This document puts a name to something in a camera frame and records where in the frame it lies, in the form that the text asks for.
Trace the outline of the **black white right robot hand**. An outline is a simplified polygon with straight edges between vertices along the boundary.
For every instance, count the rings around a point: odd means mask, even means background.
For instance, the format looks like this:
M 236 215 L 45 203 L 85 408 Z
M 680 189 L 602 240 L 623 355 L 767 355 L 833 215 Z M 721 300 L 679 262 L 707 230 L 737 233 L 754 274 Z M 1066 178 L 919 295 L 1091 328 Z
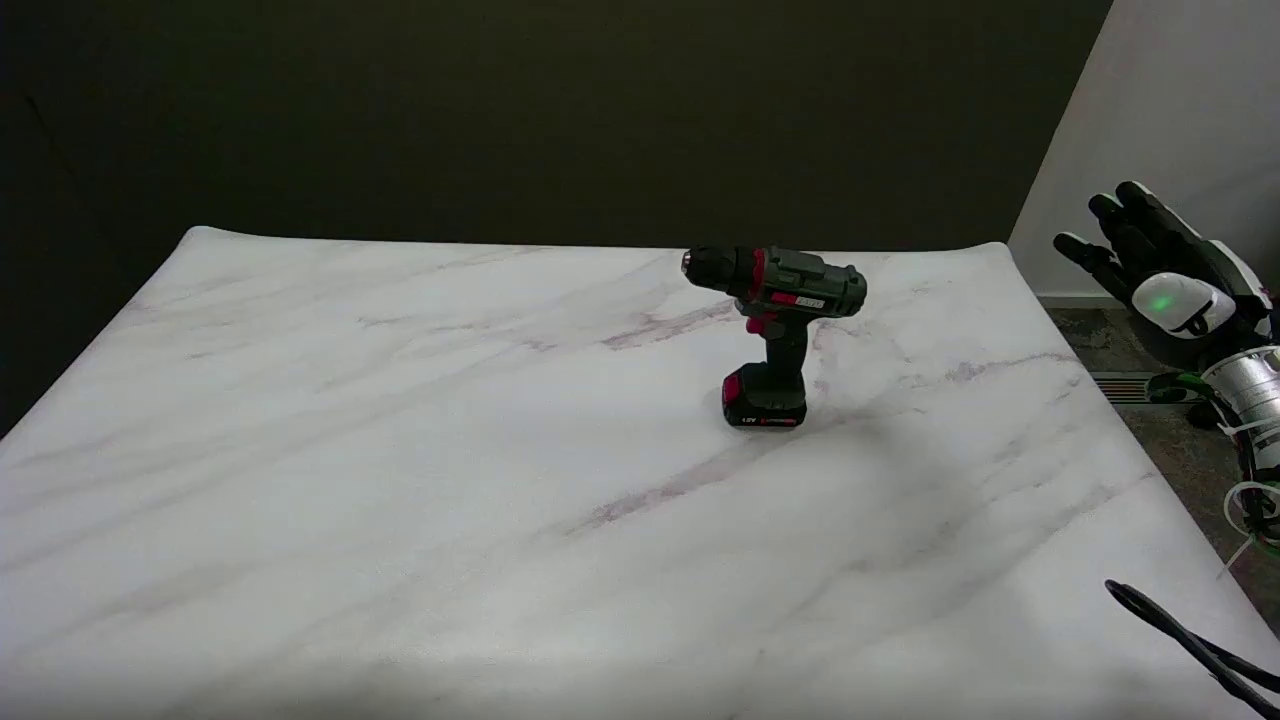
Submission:
M 1053 247 L 1132 314 L 1140 346 L 1158 363 L 1202 372 L 1277 343 L 1277 305 L 1260 274 L 1147 187 L 1125 181 L 1091 197 L 1088 209 L 1106 242 L 1062 232 Z

